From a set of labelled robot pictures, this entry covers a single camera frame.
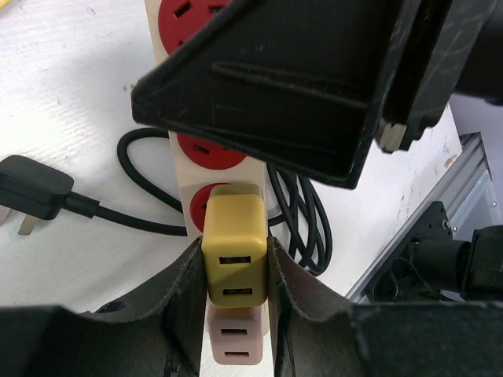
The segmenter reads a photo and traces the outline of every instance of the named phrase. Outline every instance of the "white table surface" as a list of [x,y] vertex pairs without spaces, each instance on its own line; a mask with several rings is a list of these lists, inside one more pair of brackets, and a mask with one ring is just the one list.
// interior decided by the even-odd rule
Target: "white table surface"
[[[137,127],[131,86],[153,66],[142,2],[12,0],[0,9],[0,159],[35,158],[73,176],[77,192],[107,207],[181,225],[180,214],[135,186],[116,162],[117,141]],[[139,141],[131,151],[140,171],[177,195],[165,141]],[[345,295],[460,154],[447,109],[408,153],[385,155],[374,145],[356,190],[315,184],[334,236],[321,280]],[[22,237],[21,220],[11,214],[0,228],[2,306],[52,302],[95,310],[166,268],[188,245],[65,212]],[[205,335],[201,375],[224,372],[272,375],[269,340],[259,366],[220,367]]]

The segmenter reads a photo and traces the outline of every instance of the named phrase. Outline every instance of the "black plug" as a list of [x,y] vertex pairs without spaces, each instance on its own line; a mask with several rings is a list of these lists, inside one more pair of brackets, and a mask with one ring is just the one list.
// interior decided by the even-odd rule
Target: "black plug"
[[[74,208],[80,195],[72,192],[73,184],[69,175],[27,157],[9,156],[0,162],[0,206],[27,215],[20,227],[21,235],[30,234],[38,220],[53,220],[62,208],[83,214],[79,203]],[[89,198],[86,203],[88,208],[91,204],[91,212],[99,206]],[[94,214],[83,215],[92,218]]]
[[9,209],[24,212],[26,217],[18,233],[27,236],[38,220],[53,220],[63,208],[145,232],[187,236],[183,226],[147,221],[102,207],[97,200],[73,192],[73,183],[69,175],[27,157],[7,157],[0,162],[0,225]]

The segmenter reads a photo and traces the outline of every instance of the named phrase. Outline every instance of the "wall adapter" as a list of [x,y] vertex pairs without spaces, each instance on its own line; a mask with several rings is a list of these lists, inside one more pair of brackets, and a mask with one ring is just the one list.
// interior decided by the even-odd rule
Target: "wall adapter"
[[215,306],[243,308],[266,301],[265,211],[257,185],[220,185],[211,190],[201,249]]

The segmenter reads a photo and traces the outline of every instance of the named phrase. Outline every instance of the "black plastic housing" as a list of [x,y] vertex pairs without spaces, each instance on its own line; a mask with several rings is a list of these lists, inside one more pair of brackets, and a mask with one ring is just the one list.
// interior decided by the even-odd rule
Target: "black plastic housing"
[[135,86],[133,117],[353,188],[382,118],[410,123],[404,149],[438,122],[494,5],[233,0]]
[[53,220],[72,192],[73,178],[23,156],[0,162],[0,205]]

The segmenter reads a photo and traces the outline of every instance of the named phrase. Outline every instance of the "black power cable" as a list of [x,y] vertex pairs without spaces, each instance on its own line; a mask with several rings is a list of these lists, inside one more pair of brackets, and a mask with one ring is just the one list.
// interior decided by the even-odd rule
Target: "black power cable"
[[[127,176],[146,192],[155,196],[169,207],[177,210],[178,212],[182,212],[182,204],[180,201],[169,195],[161,188],[155,186],[152,182],[141,175],[130,160],[127,151],[129,145],[136,140],[150,137],[168,139],[169,134],[165,130],[156,128],[141,128],[139,130],[132,130],[122,136],[117,145],[117,157],[119,159],[120,166],[123,168]],[[276,168],[272,165],[267,165],[267,172],[269,174],[274,195],[276,196],[281,209],[281,214],[269,220],[269,227],[271,228],[285,222],[290,232],[290,245],[288,247],[288,253],[290,256],[295,259],[297,253],[299,253],[299,265],[314,276],[321,275],[329,266],[332,258],[332,231],[330,229],[325,208],[323,207],[316,190],[309,179],[298,177],[296,174],[290,173],[286,170]],[[283,192],[283,188],[281,187],[280,179],[285,183],[287,188],[289,202]],[[300,188],[302,190],[302,197],[299,193],[298,184],[300,184]],[[304,243],[299,233],[299,211],[307,221],[307,243]],[[323,238],[325,238],[325,243],[323,242],[323,238],[321,237],[321,233],[318,228],[317,213],[323,229]],[[186,236],[186,230],[183,227],[157,224],[145,220],[141,220],[142,223],[139,224],[139,219],[132,218],[103,207],[100,207],[95,215],[109,221],[136,229],[146,230],[148,232],[171,234],[172,236]]]

